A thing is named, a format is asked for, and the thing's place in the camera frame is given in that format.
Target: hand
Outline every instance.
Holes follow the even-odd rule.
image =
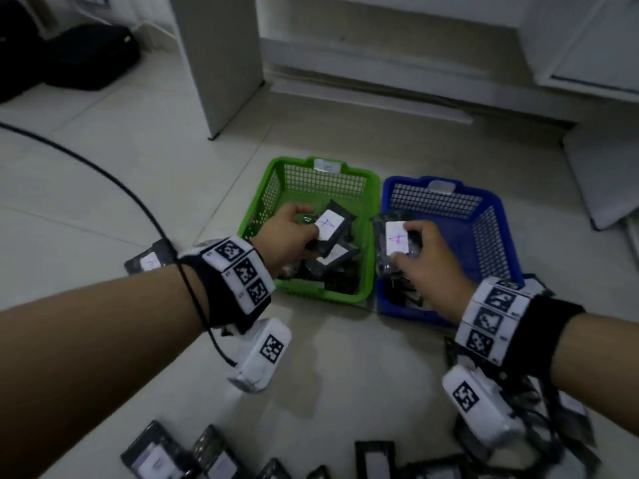
[[[417,258],[395,253],[393,262],[441,316],[459,323],[475,293],[475,284],[464,275],[437,225],[422,220],[406,222],[404,228],[420,232],[424,248]]]
[[[295,222],[297,213],[314,211],[312,205],[285,203],[253,237],[253,247],[260,252],[264,265],[273,279],[280,274],[283,266],[302,258],[306,244],[319,236],[320,229],[317,225],[301,225]]]

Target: white tracking device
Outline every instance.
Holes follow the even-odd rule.
[[[241,337],[242,355],[229,382],[248,394],[264,390],[271,381],[282,355],[291,342],[291,330],[275,318],[256,321]]]
[[[468,428],[486,446],[503,445],[515,434],[524,434],[523,421],[499,394],[499,385],[479,368],[455,365],[442,378]]]

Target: green object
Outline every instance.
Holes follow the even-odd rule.
[[[315,158],[306,160],[283,156],[271,161],[260,182],[251,207],[242,220],[238,235],[254,237],[268,218],[286,202],[310,203],[320,212],[333,199],[357,216],[353,222],[353,244],[362,249],[359,266],[359,286],[355,294],[342,294],[318,287],[317,282],[276,280],[276,286],[300,296],[358,303],[371,294],[375,275],[375,248],[369,218],[379,213],[381,182],[379,176],[366,170],[349,168],[341,163],[340,173],[318,171]]]

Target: plastic basket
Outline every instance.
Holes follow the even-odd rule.
[[[328,162],[331,171],[320,171],[318,162]],[[381,181],[375,173],[349,168],[342,161],[331,165],[330,160],[276,158],[268,165],[251,207],[240,225],[238,235],[254,237],[261,226],[286,202],[310,203],[321,211],[333,199],[357,216],[353,223],[353,243],[362,249],[359,264],[359,286],[355,294],[343,294],[324,290],[318,283],[302,280],[276,280],[276,286],[293,294],[341,303],[358,303],[372,292],[375,277],[375,249],[372,240],[370,217],[379,213]]]
[[[381,211],[392,210],[409,210],[419,220],[435,222],[470,280],[478,283],[497,276],[523,283],[504,207],[494,193],[446,178],[393,176],[384,182],[381,198]],[[381,280],[376,282],[376,295],[382,314],[450,326],[435,311],[391,304]]]

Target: black bag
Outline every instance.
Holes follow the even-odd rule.
[[[140,59],[133,34],[119,25],[80,25],[47,45],[43,80],[57,87],[100,90]]]
[[[44,45],[24,6],[17,0],[0,0],[0,103],[40,82]]]

